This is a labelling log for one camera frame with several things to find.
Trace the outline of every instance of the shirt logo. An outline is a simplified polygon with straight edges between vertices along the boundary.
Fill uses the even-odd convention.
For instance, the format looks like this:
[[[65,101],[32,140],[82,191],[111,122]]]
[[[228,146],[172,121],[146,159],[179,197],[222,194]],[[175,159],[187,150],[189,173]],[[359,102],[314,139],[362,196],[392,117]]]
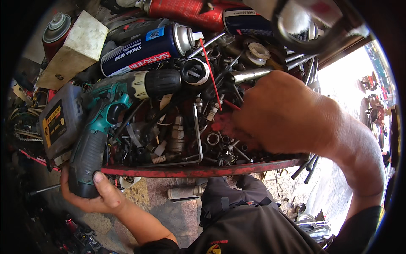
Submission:
[[[207,250],[206,254],[221,254],[220,246],[218,244],[213,245]]]

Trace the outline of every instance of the hand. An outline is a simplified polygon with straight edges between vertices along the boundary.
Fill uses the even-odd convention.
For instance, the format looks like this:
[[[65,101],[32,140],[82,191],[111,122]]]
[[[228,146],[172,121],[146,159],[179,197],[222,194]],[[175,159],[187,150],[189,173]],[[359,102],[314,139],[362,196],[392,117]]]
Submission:
[[[79,207],[84,212],[117,214],[124,209],[128,202],[124,194],[112,185],[107,177],[100,171],[97,171],[93,175],[93,182],[97,191],[100,193],[100,196],[97,198],[81,198],[73,194],[69,190],[68,178],[69,165],[66,165],[62,168],[62,174],[60,176],[62,195],[67,201]]]
[[[320,152],[331,144],[339,106],[282,71],[272,71],[247,90],[236,127],[272,153]]]

